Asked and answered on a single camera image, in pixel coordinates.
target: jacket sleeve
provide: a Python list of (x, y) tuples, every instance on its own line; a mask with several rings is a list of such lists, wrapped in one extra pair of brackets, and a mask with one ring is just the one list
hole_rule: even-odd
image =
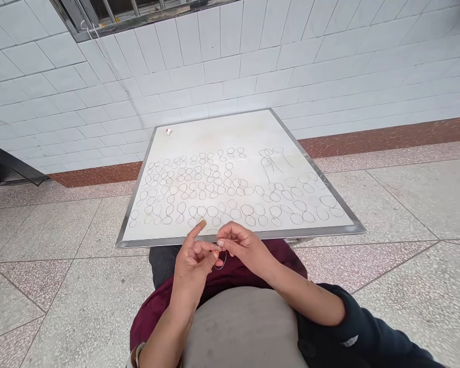
[(346, 315), (339, 326), (324, 327), (324, 332), (352, 347), (361, 355), (409, 355), (411, 358), (432, 360), (432, 355), (409, 340), (407, 335), (389, 327), (361, 308), (354, 298), (337, 285), (318, 284), (342, 299)]

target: tiled floor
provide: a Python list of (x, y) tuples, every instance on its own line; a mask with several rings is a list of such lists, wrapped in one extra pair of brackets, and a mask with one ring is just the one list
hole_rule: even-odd
[[(309, 277), (460, 367), (460, 142), (317, 163), (368, 232), (295, 245)], [(124, 364), (153, 292), (148, 250), (113, 247), (133, 186), (0, 188), (0, 366)]]

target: finger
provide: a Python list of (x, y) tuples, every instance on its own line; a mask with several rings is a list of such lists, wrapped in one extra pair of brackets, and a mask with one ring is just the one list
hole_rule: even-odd
[(194, 245), (194, 241), (195, 241), (196, 237), (199, 235), (201, 230), (204, 229), (205, 226), (206, 226), (206, 221), (205, 220), (202, 220), (199, 224), (197, 224), (194, 227), (194, 229), (192, 229), (188, 233), (186, 238), (184, 239), (184, 243), (182, 243), (182, 247), (183, 248), (192, 248), (193, 245)]
[(216, 243), (219, 246), (221, 246), (223, 249), (228, 250), (228, 252), (231, 255), (234, 254), (239, 258), (245, 252), (245, 248), (243, 246), (237, 244), (236, 242), (234, 242), (234, 241), (232, 241), (230, 239), (221, 238), (221, 239), (218, 239), (218, 241)]
[(201, 262), (199, 262), (199, 264), (196, 267), (202, 269), (204, 274), (208, 274), (210, 273), (215, 263), (218, 261), (219, 256), (220, 252), (214, 250), (213, 252), (209, 253), (206, 257), (204, 257), (204, 259)]
[(233, 239), (241, 242), (245, 239), (248, 239), (252, 235), (254, 235), (254, 233), (249, 229), (244, 228), (242, 225), (237, 224), (236, 222), (230, 221), (221, 227), (216, 237)]

